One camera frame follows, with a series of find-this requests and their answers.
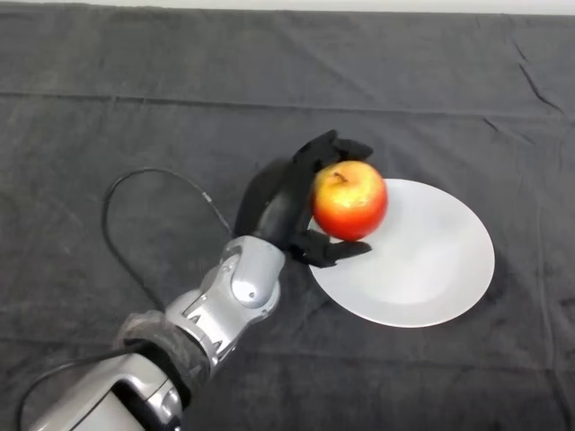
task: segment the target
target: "white wall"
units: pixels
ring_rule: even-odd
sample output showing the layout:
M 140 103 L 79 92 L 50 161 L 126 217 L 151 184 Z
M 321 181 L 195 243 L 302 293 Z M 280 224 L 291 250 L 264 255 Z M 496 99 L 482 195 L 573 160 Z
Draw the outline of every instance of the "white wall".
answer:
M 78 2 L 205 9 L 575 14 L 575 0 L 48 0 L 46 3 Z

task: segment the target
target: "apple stem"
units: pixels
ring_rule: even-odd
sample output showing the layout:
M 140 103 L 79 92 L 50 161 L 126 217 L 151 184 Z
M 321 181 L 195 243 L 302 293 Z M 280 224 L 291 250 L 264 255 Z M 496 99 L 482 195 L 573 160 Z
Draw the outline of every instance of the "apple stem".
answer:
M 334 172 L 333 175 L 338 177 L 342 182 L 348 182 L 348 179 L 341 175 L 339 172 Z

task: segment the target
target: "robotic hand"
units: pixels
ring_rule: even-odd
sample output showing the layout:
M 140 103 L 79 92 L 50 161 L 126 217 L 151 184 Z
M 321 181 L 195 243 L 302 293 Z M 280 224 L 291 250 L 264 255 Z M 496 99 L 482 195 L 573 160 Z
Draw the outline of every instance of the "robotic hand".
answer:
M 99 363 L 32 430 L 180 430 L 183 410 L 245 330 L 276 308 L 286 254 L 326 267 L 370 250 L 362 242 L 330 244 L 329 237 L 306 227 L 315 174 L 371 153 L 335 131 L 303 146 L 249 226 L 236 226 L 242 236 L 226 245 L 200 288 L 177 298 L 166 313 L 130 316 L 116 344 L 132 346 L 132 353 Z M 254 213 L 245 202 L 238 220 Z

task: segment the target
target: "silver metal joint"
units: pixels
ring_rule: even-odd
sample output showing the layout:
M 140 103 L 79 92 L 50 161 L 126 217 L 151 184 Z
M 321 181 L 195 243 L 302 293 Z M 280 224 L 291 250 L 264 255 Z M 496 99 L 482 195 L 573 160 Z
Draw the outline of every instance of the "silver metal joint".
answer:
M 285 261 L 284 253 L 269 242 L 242 236 L 226 245 L 220 264 L 206 274 L 198 290 L 168 307 L 167 319 L 198 341 L 212 373 L 243 332 L 277 306 Z

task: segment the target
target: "plate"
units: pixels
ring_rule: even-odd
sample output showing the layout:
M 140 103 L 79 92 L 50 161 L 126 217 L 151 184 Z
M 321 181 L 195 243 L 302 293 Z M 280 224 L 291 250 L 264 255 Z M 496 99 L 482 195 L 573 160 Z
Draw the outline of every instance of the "plate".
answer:
M 487 229 L 443 190 L 409 180 L 386 185 L 385 219 L 363 240 L 373 250 L 332 268 L 311 267 L 318 284 L 343 308 L 390 326 L 437 325 L 468 311 L 493 277 Z M 313 220 L 310 227 L 321 231 Z

